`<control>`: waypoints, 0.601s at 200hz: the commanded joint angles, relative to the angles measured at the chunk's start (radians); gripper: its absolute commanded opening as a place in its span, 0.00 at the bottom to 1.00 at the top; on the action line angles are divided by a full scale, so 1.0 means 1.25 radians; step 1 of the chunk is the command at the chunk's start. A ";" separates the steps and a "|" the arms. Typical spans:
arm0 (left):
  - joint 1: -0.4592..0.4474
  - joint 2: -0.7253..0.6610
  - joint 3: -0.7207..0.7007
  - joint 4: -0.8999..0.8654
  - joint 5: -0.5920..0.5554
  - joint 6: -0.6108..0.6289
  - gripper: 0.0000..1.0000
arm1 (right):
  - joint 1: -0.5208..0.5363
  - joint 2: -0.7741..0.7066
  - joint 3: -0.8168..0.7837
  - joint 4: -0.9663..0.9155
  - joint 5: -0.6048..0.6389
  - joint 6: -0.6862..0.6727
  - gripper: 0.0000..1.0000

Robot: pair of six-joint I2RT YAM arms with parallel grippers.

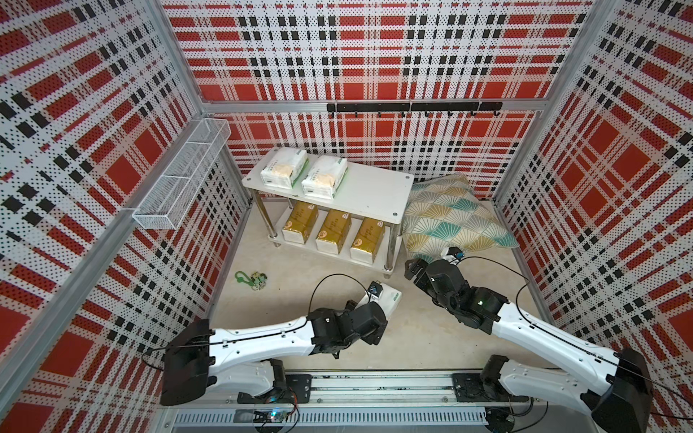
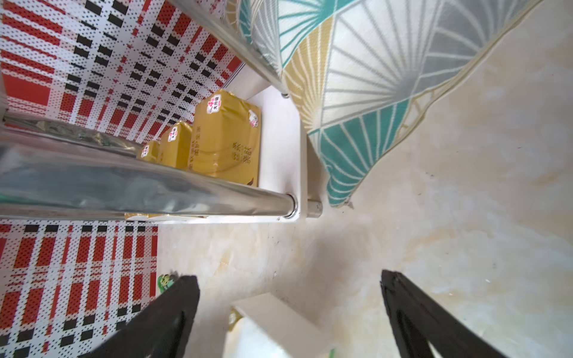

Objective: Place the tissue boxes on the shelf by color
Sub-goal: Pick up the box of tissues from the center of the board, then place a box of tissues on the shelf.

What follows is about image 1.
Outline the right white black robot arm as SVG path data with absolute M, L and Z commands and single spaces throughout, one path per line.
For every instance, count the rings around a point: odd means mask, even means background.
M 494 355 L 483 380 L 514 396 L 538 398 L 590 416 L 604 432 L 644 432 L 653 406 L 645 358 L 633 348 L 619 352 L 539 320 L 507 297 L 473 287 L 456 265 L 413 259 L 405 277 L 458 322 L 521 346 L 552 364 L 525 366 Z

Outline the white tissue pack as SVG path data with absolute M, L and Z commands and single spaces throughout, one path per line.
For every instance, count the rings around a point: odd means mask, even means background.
M 308 163 L 303 149 L 281 147 L 274 150 L 272 158 L 260 172 L 263 183 L 280 189 L 292 189 Z
M 390 320 L 393 317 L 393 312 L 395 312 L 396 308 L 398 307 L 402 299 L 402 292 L 396 290 L 388 284 L 382 283 L 382 285 L 384 286 L 384 293 L 382 299 L 380 299 L 379 302 L 375 302 L 375 304 L 378 304 L 380 306 L 381 310 L 385 314 L 385 317 L 388 320 Z M 359 301 L 359 303 L 357 303 L 358 307 L 361 307 L 369 303 L 366 295 L 361 299 L 361 301 Z
M 333 200 L 347 171 L 347 159 L 322 155 L 310 166 L 307 177 L 301 182 L 303 193 L 308 197 Z

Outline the gold tissue pack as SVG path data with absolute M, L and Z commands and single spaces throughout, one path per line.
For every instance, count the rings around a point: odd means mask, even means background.
M 350 228 L 348 212 L 330 209 L 316 237 L 317 249 L 326 254 L 340 254 Z
M 319 209 L 306 202 L 297 201 L 283 226 L 287 242 L 305 245 L 319 216 Z
M 385 225 L 383 221 L 364 218 L 350 247 L 351 259 L 359 263 L 373 264 L 384 238 L 384 233 Z

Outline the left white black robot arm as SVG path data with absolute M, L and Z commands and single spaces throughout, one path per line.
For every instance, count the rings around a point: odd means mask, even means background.
M 338 357 L 358 341 L 378 345 L 399 301 L 364 297 L 344 310 L 320 308 L 259 328 L 213 329 L 207 319 L 195 322 L 162 350 L 160 404 L 193 402 L 209 388 L 264 397 L 285 386 L 281 357 Z

